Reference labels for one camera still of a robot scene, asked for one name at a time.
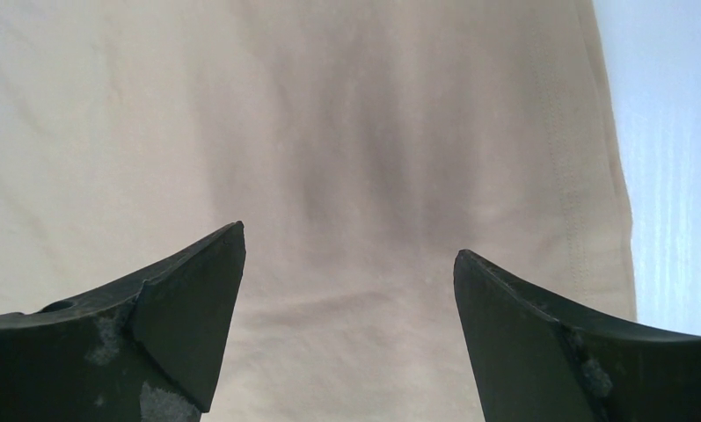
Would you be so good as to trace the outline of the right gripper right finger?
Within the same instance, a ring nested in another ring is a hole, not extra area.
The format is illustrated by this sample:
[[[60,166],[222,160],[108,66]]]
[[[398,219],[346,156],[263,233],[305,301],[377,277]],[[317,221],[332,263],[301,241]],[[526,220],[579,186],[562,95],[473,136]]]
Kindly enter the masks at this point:
[[[701,422],[701,336],[607,315],[469,250],[454,290],[486,420]]]

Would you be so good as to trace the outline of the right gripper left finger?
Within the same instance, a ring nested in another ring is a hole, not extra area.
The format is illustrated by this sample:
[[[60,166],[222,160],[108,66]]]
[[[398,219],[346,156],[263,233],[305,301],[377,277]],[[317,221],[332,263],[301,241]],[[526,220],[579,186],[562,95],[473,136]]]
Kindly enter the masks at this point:
[[[0,315],[0,421],[198,421],[245,267],[233,222],[32,313]]]

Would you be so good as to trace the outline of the beige t shirt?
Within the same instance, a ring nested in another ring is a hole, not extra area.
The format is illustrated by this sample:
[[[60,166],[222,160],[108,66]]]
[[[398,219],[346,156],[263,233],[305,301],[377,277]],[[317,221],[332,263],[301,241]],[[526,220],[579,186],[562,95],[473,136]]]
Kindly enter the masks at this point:
[[[479,421],[469,249],[636,316],[590,1],[0,1],[0,314],[245,225],[210,421]]]

